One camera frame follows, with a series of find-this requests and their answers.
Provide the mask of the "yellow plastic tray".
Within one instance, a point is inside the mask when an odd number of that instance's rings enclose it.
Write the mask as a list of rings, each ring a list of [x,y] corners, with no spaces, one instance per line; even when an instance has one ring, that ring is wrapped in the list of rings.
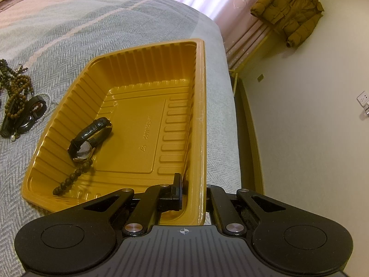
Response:
[[[67,149],[95,119],[113,130],[92,168],[62,195],[53,190],[76,168]],[[200,225],[206,195],[206,64],[201,39],[123,49],[92,59],[62,98],[26,171],[21,194],[51,212],[122,188],[137,193],[183,178],[183,207],[164,225]]]

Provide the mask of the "grey herringbone bed blanket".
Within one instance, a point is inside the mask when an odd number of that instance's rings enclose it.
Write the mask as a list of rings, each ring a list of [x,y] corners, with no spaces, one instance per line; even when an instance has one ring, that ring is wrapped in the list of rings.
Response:
[[[1,12],[1,57],[28,67],[53,106],[92,58],[188,38],[206,49],[206,180],[233,193],[241,185],[235,105],[214,21],[173,0],[24,0]]]

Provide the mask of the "brown puffer jacket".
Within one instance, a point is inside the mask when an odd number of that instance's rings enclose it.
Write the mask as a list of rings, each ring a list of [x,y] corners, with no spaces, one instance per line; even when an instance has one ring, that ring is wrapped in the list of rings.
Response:
[[[323,12],[320,0],[257,0],[250,9],[251,15],[283,36],[289,48],[312,34]]]

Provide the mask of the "white wall socket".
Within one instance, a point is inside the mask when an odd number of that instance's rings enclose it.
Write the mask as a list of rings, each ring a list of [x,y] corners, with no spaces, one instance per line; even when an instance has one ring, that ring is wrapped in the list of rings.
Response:
[[[366,91],[363,91],[357,97],[357,101],[364,108],[368,104],[368,102],[369,102],[369,95],[368,95],[368,93]]]

